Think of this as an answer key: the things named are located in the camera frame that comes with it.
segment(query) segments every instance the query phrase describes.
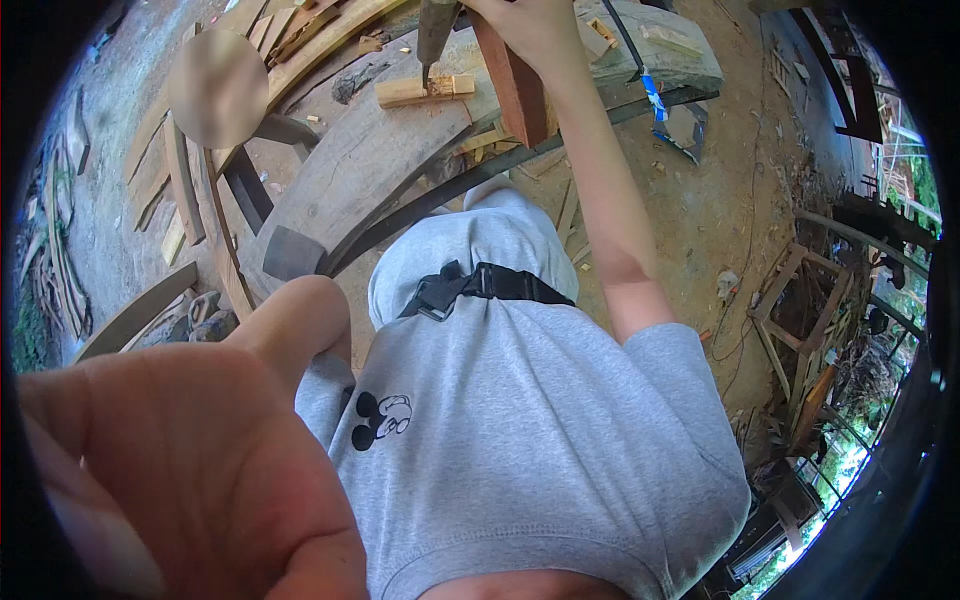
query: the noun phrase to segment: hand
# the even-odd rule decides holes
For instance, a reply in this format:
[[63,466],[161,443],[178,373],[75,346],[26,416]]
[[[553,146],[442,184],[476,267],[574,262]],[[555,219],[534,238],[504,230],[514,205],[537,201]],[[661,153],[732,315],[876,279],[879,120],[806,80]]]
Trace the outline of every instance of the hand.
[[463,0],[526,61],[551,95],[571,83],[592,86],[587,54],[569,0]]
[[[278,370],[263,353],[292,339],[276,318],[308,298],[335,326],[324,334],[302,311],[297,326],[330,347],[346,300],[313,277],[281,288],[223,343],[18,380],[41,479],[98,584],[139,596],[366,597],[347,497],[294,412],[303,368]],[[317,350],[300,357],[289,345],[295,365]]]

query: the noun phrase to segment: dirt floor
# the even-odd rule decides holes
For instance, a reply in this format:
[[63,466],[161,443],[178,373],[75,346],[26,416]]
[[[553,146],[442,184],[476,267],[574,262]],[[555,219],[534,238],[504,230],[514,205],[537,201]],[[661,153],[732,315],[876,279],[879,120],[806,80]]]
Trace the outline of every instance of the dirt floor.
[[[134,232],[122,181],[124,155],[140,117],[162,84],[173,58],[173,40],[193,20],[209,23],[226,3],[138,2],[99,60],[84,58],[64,83],[59,104],[77,85],[84,88],[84,120],[92,145],[87,173],[78,178],[75,188],[76,217],[67,247],[90,297],[94,329],[168,272],[160,242],[174,213],[172,195],[166,192],[146,232]],[[749,413],[766,404],[775,378],[756,334],[746,325],[746,306],[795,236],[792,204],[824,200],[796,198],[797,189],[804,190],[796,181],[819,178],[826,182],[827,193],[834,195],[843,184],[872,173],[872,167],[868,144],[834,132],[833,124],[842,123],[839,110],[812,54],[800,50],[805,43],[792,20],[784,13],[773,13],[764,15],[761,22],[744,0],[725,0],[725,5],[732,18],[718,0],[675,2],[680,15],[703,29],[726,77],[720,97],[707,102],[709,121],[701,164],[693,164],[658,141],[650,132],[650,115],[621,124],[616,131],[655,224],[661,280],[680,321],[711,332],[705,350],[728,415],[734,417],[738,411]],[[811,74],[811,81],[804,84],[791,69],[786,81],[789,97],[770,74],[769,54],[764,57],[763,49],[769,52],[775,41],[788,64],[800,61]],[[608,106],[633,100],[637,94],[636,89],[603,92]],[[338,109],[319,94],[320,89],[315,89],[287,113],[319,116],[315,129],[324,132]],[[257,171],[266,173],[267,191],[276,201],[300,167],[293,150],[264,140],[249,142],[247,149]],[[655,162],[665,172],[654,168]],[[805,170],[808,165],[812,166],[809,171]],[[571,179],[564,161],[539,180],[516,169],[511,178],[552,217],[559,215]],[[238,244],[249,243],[252,233],[223,180],[220,188]],[[586,243],[579,213],[574,227],[577,231],[567,242],[571,256]],[[367,316],[367,281],[382,251],[381,247],[367,252],[337,277],[350,299],[356,370],[362,368],[373,336]],[[184,247],[177,264],[189,260],[197,260],[200,267],[198,291],[219,287],[208,245]],[[717,276],[727,270],[741,277],[729,309],[717,296]],[[609,330],[596,272],[578,269],[577,273],[578,305]],[[62,361],[78,346],[63,340]]]

